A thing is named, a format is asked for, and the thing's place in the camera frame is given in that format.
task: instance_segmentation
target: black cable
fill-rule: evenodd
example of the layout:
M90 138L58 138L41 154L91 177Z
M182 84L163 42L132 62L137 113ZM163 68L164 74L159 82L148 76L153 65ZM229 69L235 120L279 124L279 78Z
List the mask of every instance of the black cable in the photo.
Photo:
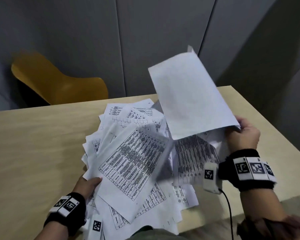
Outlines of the black cable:
M224 196L225 196L225 199L227 200L227 202L228 202L228 206L229 206L229 212L230 212L230 226L231 226L231 238L232 238L232 240L234 240L234 237L233 237L233 228L232 228L232 214L231 214L231 207L230 207L230 203L229 203L229 200L228 200L228 197L226 196L226 194L222 191L222 189L219 189L219 191L221 192L221 193L223 193L224 194Z

